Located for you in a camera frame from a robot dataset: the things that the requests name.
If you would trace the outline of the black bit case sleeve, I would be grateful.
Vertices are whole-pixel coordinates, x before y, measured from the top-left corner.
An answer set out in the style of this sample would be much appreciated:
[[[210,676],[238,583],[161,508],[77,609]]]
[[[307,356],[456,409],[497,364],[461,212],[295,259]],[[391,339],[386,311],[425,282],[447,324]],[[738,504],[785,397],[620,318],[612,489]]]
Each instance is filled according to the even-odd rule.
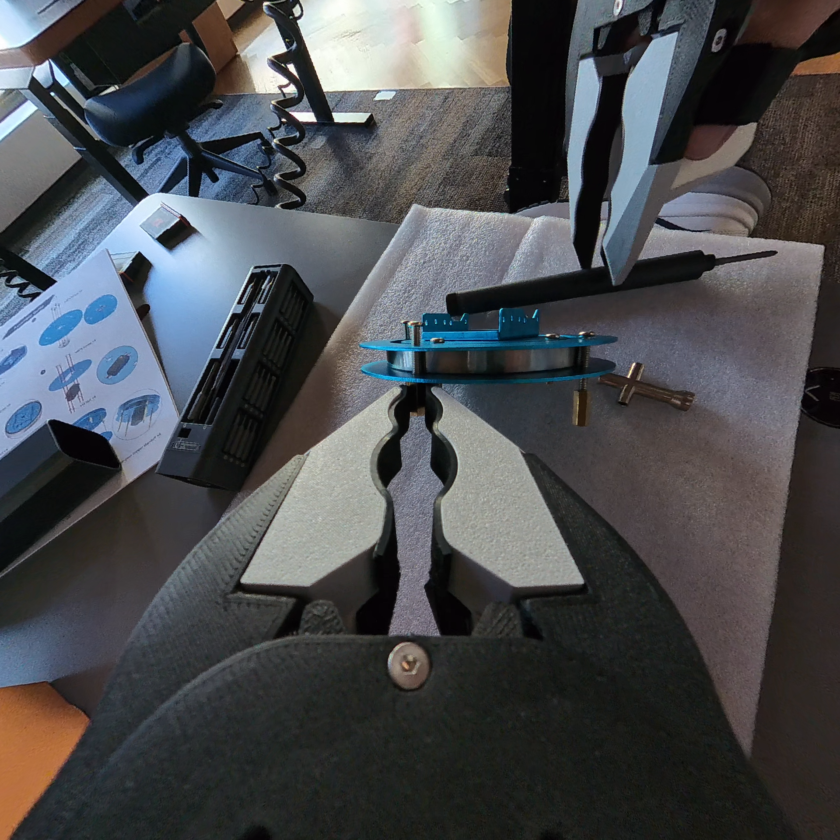
[[[49,420],[1,462],[4,570],[121,469],[110,442]]]

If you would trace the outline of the black screwdriver bit tray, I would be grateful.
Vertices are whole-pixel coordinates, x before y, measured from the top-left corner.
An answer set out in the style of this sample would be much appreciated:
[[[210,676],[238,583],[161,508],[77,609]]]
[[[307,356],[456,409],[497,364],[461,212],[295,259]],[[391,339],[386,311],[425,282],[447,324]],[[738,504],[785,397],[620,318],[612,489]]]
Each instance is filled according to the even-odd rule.
[[[254,266],[165,447],[157,473],[238,490],[259,453],[312,293],[289,265]]]

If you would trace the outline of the white sneaker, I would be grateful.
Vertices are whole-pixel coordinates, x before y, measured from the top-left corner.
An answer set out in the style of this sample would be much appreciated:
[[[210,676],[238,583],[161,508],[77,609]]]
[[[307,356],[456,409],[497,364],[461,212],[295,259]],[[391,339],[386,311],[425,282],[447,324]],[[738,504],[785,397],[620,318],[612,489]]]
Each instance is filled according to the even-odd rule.
[[[771,203],[770,189],[754,172],[733,166],[665,204],[656,224],[669,229],[750,236]]]

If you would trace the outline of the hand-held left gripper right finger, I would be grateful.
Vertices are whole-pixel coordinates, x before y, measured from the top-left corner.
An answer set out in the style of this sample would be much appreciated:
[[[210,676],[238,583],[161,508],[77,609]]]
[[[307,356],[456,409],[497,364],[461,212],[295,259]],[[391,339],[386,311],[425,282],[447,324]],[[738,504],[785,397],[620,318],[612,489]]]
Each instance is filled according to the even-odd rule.
[[[520,448],[442,388],[426,390],[434,502],[425,590],[443,635],[469,635],[494,602],[578,594],[570,549]]]

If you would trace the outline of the small black red box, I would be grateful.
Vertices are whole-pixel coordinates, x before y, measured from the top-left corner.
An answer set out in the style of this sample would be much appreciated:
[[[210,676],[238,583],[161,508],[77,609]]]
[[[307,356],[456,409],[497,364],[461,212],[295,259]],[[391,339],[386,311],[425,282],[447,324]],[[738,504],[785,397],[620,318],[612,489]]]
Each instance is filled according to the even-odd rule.
[[[141,223],[140,228],[167,249],[176,247],[194,230],[183,215],[164,203]]]

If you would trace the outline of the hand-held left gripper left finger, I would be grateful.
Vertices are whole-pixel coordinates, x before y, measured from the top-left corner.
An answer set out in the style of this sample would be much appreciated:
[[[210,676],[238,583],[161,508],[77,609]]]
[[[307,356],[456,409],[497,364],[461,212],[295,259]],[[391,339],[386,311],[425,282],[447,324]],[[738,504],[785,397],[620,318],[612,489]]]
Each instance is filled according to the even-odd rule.
[[[352,632],[387,631],[400,580],[393,501],[406,390],[395,387],[310,449],[240,579],[247,592],[334,604]]]

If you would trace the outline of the metal cross wrench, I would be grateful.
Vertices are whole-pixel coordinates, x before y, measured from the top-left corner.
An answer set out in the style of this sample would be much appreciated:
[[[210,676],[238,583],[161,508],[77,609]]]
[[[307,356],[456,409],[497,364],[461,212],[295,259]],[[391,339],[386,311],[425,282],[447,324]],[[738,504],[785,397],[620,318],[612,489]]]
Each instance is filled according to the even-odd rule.
[[[618,389],[619,396],[617,397],[617,402],[621,406],[629,406],[635,396],[643,396],[672,406],[681,412],[689,411],[695,401],[695,393],[674,391],[663,386],[652,385],[643,381],[643,373],[644,364],[634,362],[625,375],[604,373],[599,376],[598,383]]]

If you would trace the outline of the black-legged wooden desk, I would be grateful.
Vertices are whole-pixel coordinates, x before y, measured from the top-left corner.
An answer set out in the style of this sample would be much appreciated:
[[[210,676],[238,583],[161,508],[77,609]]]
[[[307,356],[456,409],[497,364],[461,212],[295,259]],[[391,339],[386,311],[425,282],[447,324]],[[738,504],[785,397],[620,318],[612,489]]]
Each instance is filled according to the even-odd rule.
[[[135,205],[147,192],[89,129],[82,105],[161,56],[183,30],[200,39],[194,20],[213,5],[160,2],[137,20],[120,1],[2,1],[2,89],[23,92],[90,167]],[[68,51],[97,26],[103,43],[116,35],[117,45],[106,47],[104,56],[95,52],[98,71],[81,70]]]

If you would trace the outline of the blue round metal plate assembly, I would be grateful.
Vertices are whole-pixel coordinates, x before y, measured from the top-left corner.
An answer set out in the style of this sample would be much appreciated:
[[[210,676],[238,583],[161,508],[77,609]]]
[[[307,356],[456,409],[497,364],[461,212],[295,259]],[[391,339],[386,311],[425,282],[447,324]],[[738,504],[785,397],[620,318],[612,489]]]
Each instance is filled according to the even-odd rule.
[[[574,424],[589,417],[589,380],[615,370],[615,363],[594,357],[592,348],[616,337],[593,332],[541,333],[539,310],[501,308],[494,329],[472,329],[469,316],[425,313],[405,323],[405,337],[362,342],[384,353],[364,364],[362,373],[419,388],[442,384],[531,384],[576,382]]]

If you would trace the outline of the person's right hand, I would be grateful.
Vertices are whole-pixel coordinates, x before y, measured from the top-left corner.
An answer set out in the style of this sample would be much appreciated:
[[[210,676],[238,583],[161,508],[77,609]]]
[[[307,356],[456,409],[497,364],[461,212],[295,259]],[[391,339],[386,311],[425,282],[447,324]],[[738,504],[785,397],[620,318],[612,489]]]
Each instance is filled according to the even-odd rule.
[[[758,1],[737,45],[801,47],[839,8],[839,1]],[[697,124],[684,157],[704,160],[716,153],[736,130],[734,125]]]

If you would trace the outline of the white foam sheet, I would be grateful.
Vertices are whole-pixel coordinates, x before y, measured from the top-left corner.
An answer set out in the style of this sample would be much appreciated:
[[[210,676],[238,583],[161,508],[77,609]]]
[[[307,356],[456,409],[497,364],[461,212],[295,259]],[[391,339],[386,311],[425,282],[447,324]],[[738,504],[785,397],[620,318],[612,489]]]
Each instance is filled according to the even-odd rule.
[[[567,385],[453,389],[472,411],[538,455],[628,541],[694,635],[722,705],[750,750],[774,607],[784,514],[823,269],[823,247],[658,227],[644,256],[700,249],[771,259],[694,282],[541,309],[543,330],[617,336],[621,371],[696,394],[688,413],[646,399],[619,407],[597,387],[587,428]],[[569,223],[415,205],[406,215],[234,503],[379,397],[359,342],[445,309],[450,291],[576,267]]]

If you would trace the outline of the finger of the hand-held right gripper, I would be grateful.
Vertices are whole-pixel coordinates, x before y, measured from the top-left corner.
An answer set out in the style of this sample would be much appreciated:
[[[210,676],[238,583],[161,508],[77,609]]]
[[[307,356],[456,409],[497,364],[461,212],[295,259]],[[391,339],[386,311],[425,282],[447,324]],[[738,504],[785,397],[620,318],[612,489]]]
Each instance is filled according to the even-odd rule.
[[[612,283],[624,283],[662,206],[680,163],[653,164],[655,135],[665,101],[679,31],[654,38],[624,54],[601,58],[604,77],[629,70],[622,105],[623,153],[610,195],[602,251]]]
[[[567,162],[572,239],[582,268],[592,267],[603,199],[611,202],[611,227],[631,200],[622,118],[630,69],[627,52],[589,56],[578,66]]]

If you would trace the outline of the blue printed instruction sheet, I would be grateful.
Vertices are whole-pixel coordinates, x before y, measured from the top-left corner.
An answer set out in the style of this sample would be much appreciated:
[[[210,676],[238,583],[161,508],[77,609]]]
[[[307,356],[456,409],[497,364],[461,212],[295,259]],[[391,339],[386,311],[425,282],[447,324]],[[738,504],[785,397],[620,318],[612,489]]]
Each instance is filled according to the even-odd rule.
[[[2,455],[57,419],[104,436],[131,482],[159,461],[178,417],[108,252],[2,325]]]

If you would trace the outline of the black precision screwdriver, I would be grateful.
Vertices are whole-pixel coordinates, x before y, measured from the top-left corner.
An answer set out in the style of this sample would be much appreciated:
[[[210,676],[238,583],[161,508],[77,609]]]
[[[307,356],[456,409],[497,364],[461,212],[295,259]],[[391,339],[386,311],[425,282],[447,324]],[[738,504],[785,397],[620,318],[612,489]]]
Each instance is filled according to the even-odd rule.
[[[543,303],[592,297],[607,293],[659,287],[698,279],[719,266],[775,256],[776,250],[746,255],[717,257],[701,250],[676,255],[640,259],[625,281],[614,285],[609,269],[604,266],[580,269],[559,275],[520,280],[496,287],[451,292],[446,297],[449,315],[488,312],[500,308],[526,308]]]

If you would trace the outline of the black office stool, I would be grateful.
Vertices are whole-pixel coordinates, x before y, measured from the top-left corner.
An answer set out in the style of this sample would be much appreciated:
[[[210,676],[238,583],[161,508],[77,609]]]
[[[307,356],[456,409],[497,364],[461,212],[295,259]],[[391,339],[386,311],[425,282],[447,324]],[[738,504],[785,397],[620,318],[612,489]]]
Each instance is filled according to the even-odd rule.
[[[147,75],[115,91],[89,99],[85,104],[87,124],[104,142],[131,148],[136,164],[152,145],[170,138],[178,140],[182,158],[160,187],[168,193],[187,180],[189,196],[198,196],[206,176],[217,182],[217,170],[259,178],[261,186],[277,195],[274,183],[261,170],[254,170],[229,160],[221,152],[247,143],[258,142],[270,163],[270,142],[261,132],[252,132],[199,143],[187,132],[198,115],[219,109],[222,102],[209,98],[214,90],[216,73],[211,60],[197,46],[182,43]]]

